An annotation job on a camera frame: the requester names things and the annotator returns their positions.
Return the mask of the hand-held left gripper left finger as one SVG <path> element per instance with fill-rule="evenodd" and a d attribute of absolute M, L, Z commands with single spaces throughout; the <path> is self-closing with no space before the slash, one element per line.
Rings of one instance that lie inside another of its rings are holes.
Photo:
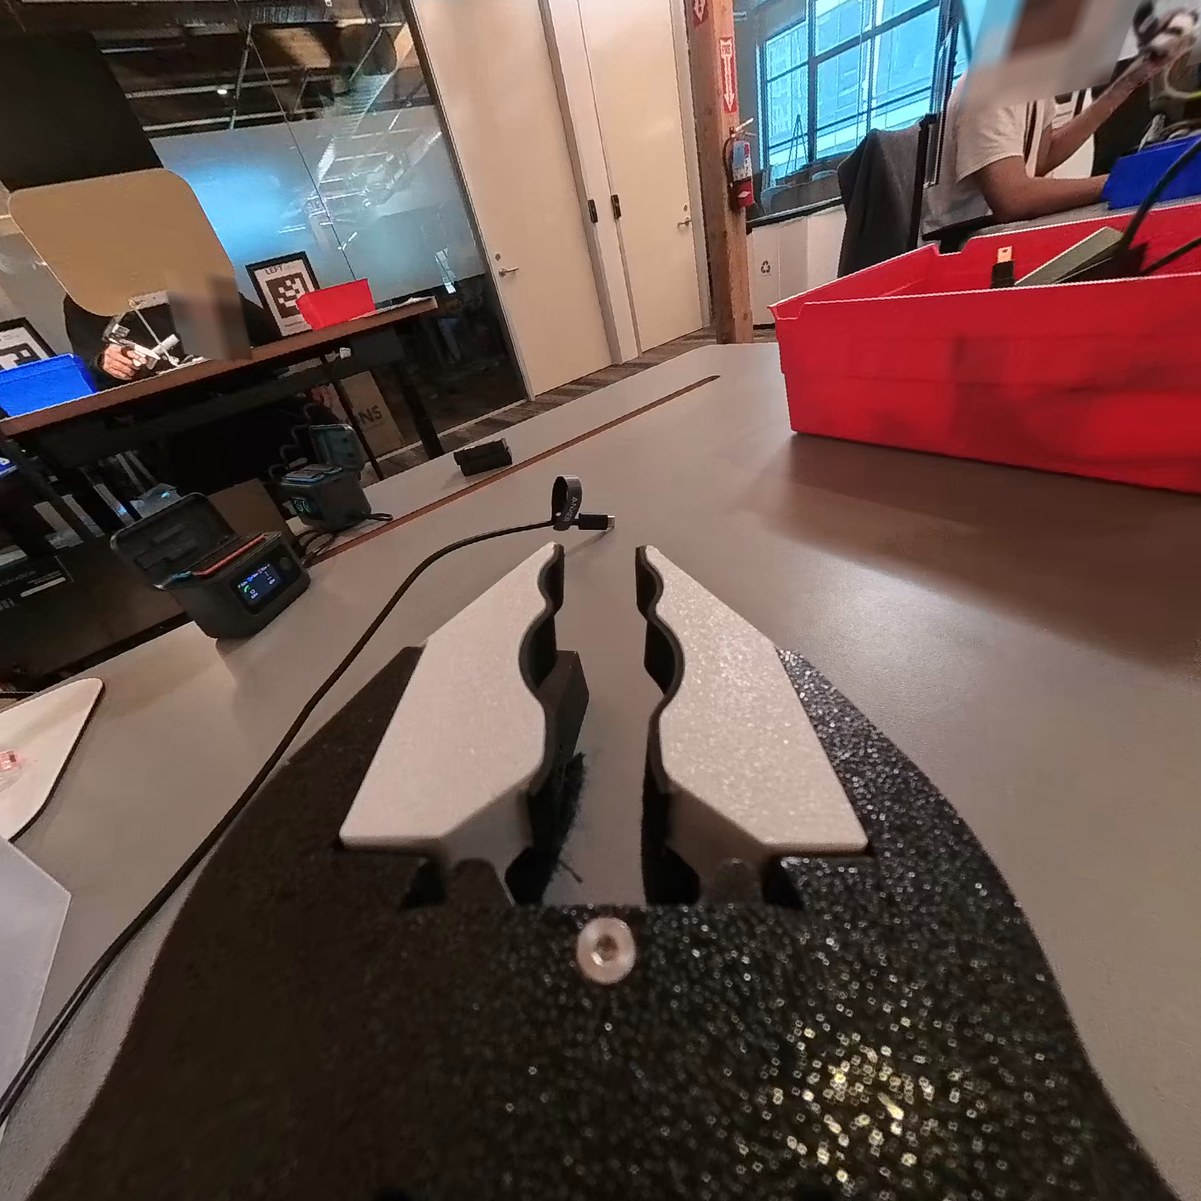
<path fill-rule="evenodd" d="M 527 798 L 551 755 L 533 648 L 553 633 L 563 558 L 538 546 L 428 636 L 340 825 L 344 849 L 503 874 L 533 846 Z"/>

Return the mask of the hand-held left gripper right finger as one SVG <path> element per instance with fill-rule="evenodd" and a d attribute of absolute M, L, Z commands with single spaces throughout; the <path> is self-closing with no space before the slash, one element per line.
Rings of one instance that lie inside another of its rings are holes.
<path fill-rule="evenodd" d="M 634 552 L 651 842 L 691 874 L 857 858 L 867 835 L 774 643 L 650 545 Z"/>

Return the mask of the large red plastic bin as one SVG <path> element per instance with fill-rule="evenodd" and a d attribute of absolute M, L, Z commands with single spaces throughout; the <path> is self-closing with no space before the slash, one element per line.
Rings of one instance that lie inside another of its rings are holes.
<path fill-rule="evenodd" d="M 1149 274 L 992 289 L 1127 214 L 933 246 L 771 306 L 794 432 L 1199 492 L 1197 247 Z"/>

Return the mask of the clear plastic bin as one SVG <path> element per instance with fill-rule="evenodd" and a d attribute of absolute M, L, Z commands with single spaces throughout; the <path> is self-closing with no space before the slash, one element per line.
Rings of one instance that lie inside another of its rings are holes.
<path fill-rule="evenodd" d="M 14 845 L 1 841 L 1 1091 L 34 1037 L 69 894 Z"/>

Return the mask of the black battery charger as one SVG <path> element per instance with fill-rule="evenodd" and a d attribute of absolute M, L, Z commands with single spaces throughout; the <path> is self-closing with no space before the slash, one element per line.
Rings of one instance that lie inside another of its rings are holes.
<path fill-rule="evenodd" d="M 371 516 L 361 485 L 365 450 L 350 425 L 314 425 L 311 455 L 302 465 L 287 467 L 277 480 L 278 493 L 291 515 L 310 530 L 340 533 Z"/>

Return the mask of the black charging case with screen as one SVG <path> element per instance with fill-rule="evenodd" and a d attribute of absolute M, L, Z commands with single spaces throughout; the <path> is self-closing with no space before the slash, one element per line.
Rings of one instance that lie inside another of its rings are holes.
<path fill-rule="evenodd" d="M 109 548 L 215 640 L 257 635 L 310 586 L 310 572 L 288 533 L 238 533 L 199 493 L 112 533 Z"/>

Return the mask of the dark-legged work table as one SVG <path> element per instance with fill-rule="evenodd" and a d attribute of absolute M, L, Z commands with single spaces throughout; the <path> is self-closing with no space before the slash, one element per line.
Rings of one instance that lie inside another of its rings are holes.
<path fill-rule="evenodd" d="M 1 422 L 2 457 L 22 472 L 57 475 L 135 452 L 314 386 L 398 363 L 400 330 L 435 313 L 428 296 L 364 317 L 271 342 L 241 362 L 202 362 Z"/>

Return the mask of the small red bin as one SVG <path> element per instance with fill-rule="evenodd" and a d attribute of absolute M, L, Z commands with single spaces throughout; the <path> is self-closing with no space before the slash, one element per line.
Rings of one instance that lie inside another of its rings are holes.
<path fill-rule="evenodd" d="M 375 312 L 372 293 L 365 279 L 302 292 L 294 299 L 294 307 L 314 332 L 368 317 Z"/>

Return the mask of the wooden pillar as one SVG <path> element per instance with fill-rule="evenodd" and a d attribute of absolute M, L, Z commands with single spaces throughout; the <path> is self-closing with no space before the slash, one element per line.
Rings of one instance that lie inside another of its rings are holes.
<path fill-rule="evenodd" d="M 714 337 L 718 343 L 749 343 L 754 330 L 746 212 L 728 209 L 723 154 L 727 131 L 741 119 L 740 110 L 726 114 L 721 109 L 716 61 L 717 37 L 731 36 L 734 41 L 733 3 L 686 1 L 684 31 Z"/>

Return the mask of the framed black-white marker sign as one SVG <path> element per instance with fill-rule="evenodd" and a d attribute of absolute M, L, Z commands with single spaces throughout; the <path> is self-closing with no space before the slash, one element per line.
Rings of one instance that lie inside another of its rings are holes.
<path fill-rule="evenodd" d="M 304 250 L 254 260 L 247 263 L 244 270 L 262 310 L 280 336 L 300 336 L 311 330 L 311 325 L 298 307 L 298 297 L 317 290 L 320 282 Z"/>
<path fill-rule="evenodd" d="M 1 372 L 55 356 L 54 349 L 26 317 L 1 320 Z"/>

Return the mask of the black jacket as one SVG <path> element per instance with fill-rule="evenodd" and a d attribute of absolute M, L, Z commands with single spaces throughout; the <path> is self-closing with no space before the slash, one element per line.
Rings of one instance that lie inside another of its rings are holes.
<path fill-rule="evenodd" d="M 871 129 L 837 166 L 844 209 L 839 279 L 916 247 L 937 124 L 930 113 L 900 130 Z"/>

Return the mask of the white door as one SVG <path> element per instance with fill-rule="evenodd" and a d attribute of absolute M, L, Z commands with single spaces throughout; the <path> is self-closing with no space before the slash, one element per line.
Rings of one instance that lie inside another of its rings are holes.
<path fill-rule="evenodd" d="M 538 4 L 610 357 L 708 317 L 678 3 Z"/>
<path fill-rule="evenodd" d="M 415 1 L 411 10 L 528 393 L 607 367 L 538 3 Z"/>

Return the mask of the tan rounded board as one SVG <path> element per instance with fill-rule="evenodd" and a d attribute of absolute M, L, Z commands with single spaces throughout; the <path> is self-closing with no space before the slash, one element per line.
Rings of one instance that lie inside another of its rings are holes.
<path fill-rule="evenodd" d="M 157 293 L 235 287 L 199 200 L 169 170 L 14 190 L 8 212 L 72 303 L 94 315 L 114 316 Z"/>

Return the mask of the large paned window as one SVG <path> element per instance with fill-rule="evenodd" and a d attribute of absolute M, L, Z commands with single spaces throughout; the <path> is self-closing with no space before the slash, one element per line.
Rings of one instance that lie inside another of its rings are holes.
<path fill-rule="evenodd" d="M 826 176 L 871 130 L 939 113 L 970 64 L 979 3 L 779 1 L 747 11 L 760 180 Z"/>

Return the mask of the blue plastic bin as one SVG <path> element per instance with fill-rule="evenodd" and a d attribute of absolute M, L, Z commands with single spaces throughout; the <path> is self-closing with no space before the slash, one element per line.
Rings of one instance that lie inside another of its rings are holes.
<path fill-rule="evenodd" d="M 1166 169 L 1197 141 L 1197 134 L 1165 140 L 1119 157 L 1105 180 L 1103 203 L 1110 209 L 1139 207 L 1147 190 L 1159 182 Z M 1159 196 L 1159 203 L 1189 200 L 1196 196 L 1199 196 L 1199 156 L 1186 163 L 1183 170 L 1167 183 Z"/>

